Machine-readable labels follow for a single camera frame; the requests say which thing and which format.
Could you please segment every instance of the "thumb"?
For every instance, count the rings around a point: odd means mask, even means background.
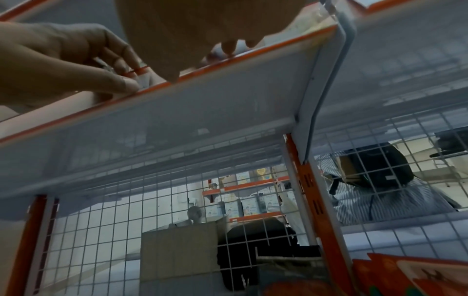
[[[54,59],[59,87],[66,91],[93,91],[131,94],[140,89],[138,82],[104,69]]]

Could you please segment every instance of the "striped shirt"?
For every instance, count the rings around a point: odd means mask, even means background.
[[[319,168],[337,177],[341,173],[330,154],[315,157]],[[402,188],[376,193],[372,188],[357,187],[340,182],[333,199],[338,220],[343,225],[421,217],[454,212],[444,193],[414,178]]]

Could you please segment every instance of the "person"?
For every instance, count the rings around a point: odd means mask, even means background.
[[[330,154],[315,156],[315,160],[324,174],[341,177]],[[456,211],[448,196],[416,177],[404,188],[377,194],[370,188],[340,182],[330,198],[338,221],[345,226]]]
[[[165,63],[166,68],[175,69],[180,66],[177,61],[191,56],[183,65],[190,68],[207,56],[215,44],[221,43],[227,54],[235,50],[238,39],[246,39],[247,45],[253,47],[263,36],[284,29],[305,4],[304,0],[278,0],[275,5],[265,5],[264,0],[227,1],[221,6],[213,0],[175,2],[116,1],[122,26],[127,37],[138,47],[137,53],[156,74],[174,81],[178,74],[176,77],[174,73],[164,75],[164,70],[158,67],[159,62]],[[224,9],[223,5],[234,5],[234,9]],[[205,14],[200,15],[197,11],[205,11]],[[154,16],[155,13],[164,18],[163,24],[156,23],[159,18]],[[188,35],[187,32],[192,30],[197,34]],[[151,34],[143,36],[146,31]],[[162,31],[168,34],[158,40],[153,33],[161,35]],[[208,42],[210,33],[215,33],[216,37]],[[184,41],[192,42],[191,46],[186,47]],[[176,49],[181,52],[174,55]],[[196,51],[197,55],[187,55],[187,50],[189,53]],[[172,54],[173,59],[169,61],[156,51]],[[101,61],[115,73],[102,69]],[[76,91],[131,94],[139,89],[139,85],[122,74],[139,67],[138,56],[132,47],[102,25],[0,23],[1,105],[38,108]]]

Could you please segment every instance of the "hand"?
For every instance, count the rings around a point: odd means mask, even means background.
[[[130,44],[159,76],[174,82],[213,47],[254,47],[285,29],[305,0],[116,0]]]
[[[139,67],[131,47],[101,25],[0,23],[0,104],[37,108],[76,91],[139,89],[95,58],[118,74]]]

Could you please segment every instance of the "orange shelf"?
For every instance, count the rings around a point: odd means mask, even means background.
[[[230,218],[229,222],[251,221],[251,220],[258,220],[262,218],[277,217],[277,216],[282,216],[282,215],[283,214],[281,212],[263,213],[263,214],[245,216],[245,217]]]
[[[245,183],[245,184],[240,184],[240,185],[227,186],[227,187],[224,187],[223,189],[212,189],[212,190],[203,191],[203,196],[220,194],[222,192],[223,193],[232,192],[232,191],[236,191],[239,189],[252,188],[255,186],[259,186],[259,185],[273,184],[275,182],[282,182],[282,181],[288,181],[288,180],[289,180],[289,177],[285,176],[285,177],[279,177],[278,179],[268,179],[268,180],[255,181],[255,182],[250,182],[250,183]]]

